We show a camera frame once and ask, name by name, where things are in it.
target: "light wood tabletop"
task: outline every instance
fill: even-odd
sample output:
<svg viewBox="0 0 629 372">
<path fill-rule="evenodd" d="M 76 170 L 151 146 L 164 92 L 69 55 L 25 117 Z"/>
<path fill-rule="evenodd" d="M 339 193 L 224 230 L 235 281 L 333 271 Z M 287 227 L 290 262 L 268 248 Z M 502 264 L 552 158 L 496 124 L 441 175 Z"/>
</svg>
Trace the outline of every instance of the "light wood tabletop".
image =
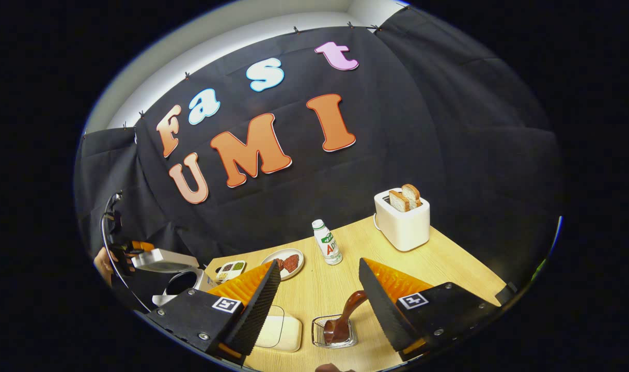
<svg viewBox="0 0 629 372">
<path fill-rule="evenodd" d="M 495 295 L 506 285 L 487 266 L 442 235 L 430 230 L 430 240 L 409 252 L 395 249 L 383 233 L 374 228 L 373 217 L 332 230 L 342 253 L 342 262 L 330 266 L 324 261 L 314 236 L 277 247 L 246 254 L 212 259 L 205 273 L 215 278 L 215 270 L 229 261 L 242 259 L 246 269 L 256 268 L 272 252 L 295 248 L 303 252 L 303 267 L 295 276 L 280 283 L 273 304 L 303 323 L 301 348 L 293 353 L 255 347 L 244 365 L 264 372 L 314 372 L 319 365 L 333 363 L 340 370 L 376 372 L 402 363 L 383 334 L 369 301 L 351 315 L 358 344 L 349 348 L 326 349 L 312 344 L 310 325 L 318 316 L 340 314 L 347 298 L 363 289 L 358 279 L 359 260 L 366 257 L 386 264 L 431 285 L 451 281 L 500 306 Z"/>
</svg>

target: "light blue letter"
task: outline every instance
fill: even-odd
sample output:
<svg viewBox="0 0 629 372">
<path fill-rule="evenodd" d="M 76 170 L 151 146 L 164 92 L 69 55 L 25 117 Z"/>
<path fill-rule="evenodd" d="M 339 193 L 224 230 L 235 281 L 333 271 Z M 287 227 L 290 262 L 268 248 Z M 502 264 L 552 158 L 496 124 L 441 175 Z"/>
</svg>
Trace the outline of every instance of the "light blue letter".
<svg viewBox="0 0 629 372">
<path fill-rule="evenodd" d="M 255 92 L 261 92 L 281 83 L 285 73 L 279 69 L 280 65 L 278 59 L 269 58 L 250 66 L 246 71 L 246 77 L 255 80 L 250 83 L 250 88 Z"/>
<path fill-rule="evenodd" d="M 207 116 L 213 116 L 221 107 L 221 103 L 216 101 L 216 91 L 209 88 L 196 94 L 188 107 L 191 109 L 188 121 L 196 125 Z"/>
</svg>

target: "black fabric curtain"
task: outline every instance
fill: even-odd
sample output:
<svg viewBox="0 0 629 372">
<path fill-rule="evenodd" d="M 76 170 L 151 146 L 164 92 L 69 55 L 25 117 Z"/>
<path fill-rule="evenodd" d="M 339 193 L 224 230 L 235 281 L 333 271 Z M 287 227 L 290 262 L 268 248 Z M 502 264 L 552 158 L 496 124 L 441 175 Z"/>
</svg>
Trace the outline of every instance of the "black fabric curtain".
<svg viewBox="0 0 629 372">
<path fill-rule="evenodd" d="M 314 52 L 331 41 L 347 45 L 345 57 L 358 68 L 336 70 Z M 246 70 L 269 57 L 281 61 L 283 82 L 251 90 Z M 191 125 L 189 102 L 208 88 L 221 107 Z M 305 104 L 323 94 L 341 96 L 343 120 L 357 138 L 353 146 L 322 150 L 321 125 Z M 182 108 L 179 144 L 166 159 L 156 125 L 175 104 Z M 263 113 L 275 115 L 275 136 L 293 163 L 229 188 L 209 142 L 229 131 L 245 143 L 248 123 Z M 168 175 L 192 152 L 209 187 L 197 205 L 184 200 Z M 75 197 L 91 254 L 102 244 L 104 204 L 121 189 L 126 234 L 208 264 L 307 238 L 315 219 L 331 229 L 364 219 L 374 214 L 376 193 L 411 183 L 432 205 L 433 227 L 522 287 L 553 242 L 560 167 L 546 116 L 519 77 L 478 42 L 409 8 L 374 34 L 342 26 L 277 36 L 194 71 L 134 129 L 85 136 Z M 187 167 L 183 173 L 196 189 Z"/>
</svg>

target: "person's hand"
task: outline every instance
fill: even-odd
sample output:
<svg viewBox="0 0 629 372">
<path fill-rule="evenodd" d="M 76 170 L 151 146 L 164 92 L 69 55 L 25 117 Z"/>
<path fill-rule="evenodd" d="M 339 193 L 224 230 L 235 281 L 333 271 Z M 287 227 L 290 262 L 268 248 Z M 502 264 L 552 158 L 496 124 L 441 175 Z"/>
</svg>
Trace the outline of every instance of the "person's hand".
<svg viewBox="0 0 629 372">
<path fill-rule="evenodd" d="M 314 372 L 342 372 L 338 367 L 336 367 L 333 363 L 322 364 Z M 355 372 L 355 370 L 345 370 L 345 372 Z"/>
<path fill-rule="evenodd" d="M 115 257 L 115 255 L 112 252 L 110 252 L 110 256 L 112 256 L 112 259 L 115 260 L 115 262 L 118 262 L 117 257 Z M 107 255 L 105 247 L 101 247 L 101 250 L 95 257 L 95 267 L 99 271 L 99 274 L 104 278 L 106 283 L 109 285 L 109 287 L 111 287 L 113 268 L 112 266 L 110 266 L 110 258 Z"/>
</svg>

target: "bottle cap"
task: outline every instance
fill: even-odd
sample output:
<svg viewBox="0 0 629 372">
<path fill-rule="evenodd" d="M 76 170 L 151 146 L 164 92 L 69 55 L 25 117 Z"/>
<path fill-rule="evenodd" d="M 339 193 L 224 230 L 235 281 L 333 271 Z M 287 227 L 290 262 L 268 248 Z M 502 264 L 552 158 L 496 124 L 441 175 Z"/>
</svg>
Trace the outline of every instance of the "bottle cap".
<svg viewBox="0 0 629 372">
<path fill-rule="evenodd" d="M 314 220 L 314 222 L 312 222 L 312 228 L 314 228 L 315 230 L 319 230 L 322 227 L 324 227 L 324 221 Z"/>
</svg>

